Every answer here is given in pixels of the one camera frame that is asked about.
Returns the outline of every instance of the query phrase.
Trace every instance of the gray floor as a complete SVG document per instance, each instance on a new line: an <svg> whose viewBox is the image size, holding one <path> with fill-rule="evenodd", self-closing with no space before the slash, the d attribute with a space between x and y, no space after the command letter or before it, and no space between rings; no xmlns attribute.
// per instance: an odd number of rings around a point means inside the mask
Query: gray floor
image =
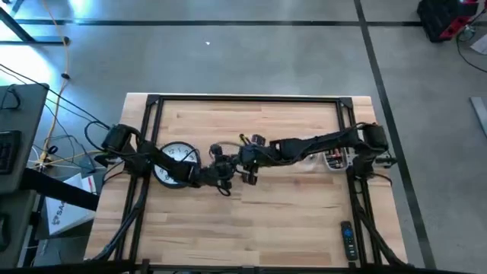
<svg viewBox="0 0 487 274"><path fill-rule="evenodd" d="M417 21L417 2L362 0L369 21ZM57 19L357 20L353 0L47 3ZM40 2L34 0L25 0L15 17L48 18ZM24 27L36 35L56 34L53 26ZM69 24L62 31L72 39L72 81L65 96L106 123L117 122L127 92L177 92L367 95L373 98L379 122L385 124L359 27ZM438 268L487 272L487 201L483 199L487 193L487 139L468 101L470 96L485 96L487 77L458 56L454 42L431 44L419 27L370 27L369 31ZM59 89L65 59L62 47L0 49L3 64ZM463 51L474 63L487 68L485 56L467 46ZM0 84L13 82L13 78L0 74ZM51 120L45 111L38 145ZM83 139L83 120L60 110L60 122L80 141ZM94 136L100 141L102 132L94 132ZM70 154L68 149L62 152ZM74 174L76 170L63 172ZM409 260L422 266L396 168L391 177ZM63 252L82 250L85 241L73 243L64 243ZM58 263L58 247L54 247L52 260L43 259L42 254L39 260Z"/></svg>

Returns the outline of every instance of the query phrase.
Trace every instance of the clock face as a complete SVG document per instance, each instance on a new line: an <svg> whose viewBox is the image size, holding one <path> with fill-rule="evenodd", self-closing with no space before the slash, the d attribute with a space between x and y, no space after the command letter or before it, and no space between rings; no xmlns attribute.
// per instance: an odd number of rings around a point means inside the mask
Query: clock face
<svg viewBox="0 0 487 274"><path fill-rule="evenodd" d="M194 147L185 142L171 142L161 148L161 151L176 161L193 162L199 164L199 155ZM154 175L164 186L169 188L183 188L187 185L183 182L173 180L165 169L154 166Z"/></svg>

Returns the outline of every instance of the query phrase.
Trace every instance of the black remote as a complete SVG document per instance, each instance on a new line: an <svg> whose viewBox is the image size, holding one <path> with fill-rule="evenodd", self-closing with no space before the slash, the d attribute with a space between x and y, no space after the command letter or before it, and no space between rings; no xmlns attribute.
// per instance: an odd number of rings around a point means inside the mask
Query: black remote
<svg viewBox="0 0 487 274"><path fill-rule="evenodd" d="M355 246L355 239L353 237L352 223L350 221L342 221L340 225L342 226L345 255L350 261L357 260L357 247Z"/></svg>

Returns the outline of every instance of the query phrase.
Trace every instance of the wooden table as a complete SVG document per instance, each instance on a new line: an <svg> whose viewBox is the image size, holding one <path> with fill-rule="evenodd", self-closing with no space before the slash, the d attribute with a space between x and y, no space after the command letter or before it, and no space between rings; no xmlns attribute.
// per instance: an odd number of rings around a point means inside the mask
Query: wooden table
<svg viewBox="0 0 487 274"><path fill-rule="evenodd" d="M147 96L127 94L120 122L140 128ZM352 100L357 122L376 121L369 97ZM176 140L193 144L206 165L211 160L206 153L211 144L238 142L240 133L257 133L273 140L309 138L338 129L335 107L321 103L168 100L157 144L161 147ZM224 153L235 153L236 149L225 146ZM147 258L151 264L190 266L347 267L339 223L352 221L349 190L345 174L330 172L323 161L323 157L316 157L288 167L262 168L256 186L235 177L231 197L209 186L170 190L152 177L138 261ZM85 257L98 254L119 227L128 185L129 175L120 175L103 188ZM406 261L390 184L376 177L369 180L369 189L378 231ZM364 235L372 261L365 229ZM132 231L126 239L124 258L128 258Z"/></svg>

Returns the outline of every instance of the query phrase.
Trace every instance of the analog clock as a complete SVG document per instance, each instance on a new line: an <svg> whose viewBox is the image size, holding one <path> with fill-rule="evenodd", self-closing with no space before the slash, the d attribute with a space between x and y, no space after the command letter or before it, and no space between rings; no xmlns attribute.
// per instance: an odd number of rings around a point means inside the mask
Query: analog clock
<svg viewBox="0 0 487 274"><path fill-rule="evenodd" d="M185 142L171 142L163 146L161 151L176 161L183 160L187 162L194 162L198 165L201 163L198 151L192 145ZM186 183L173 180L165 169L157 165L154 166L154 176L165 187L178 189L187 186Z"/></svg>

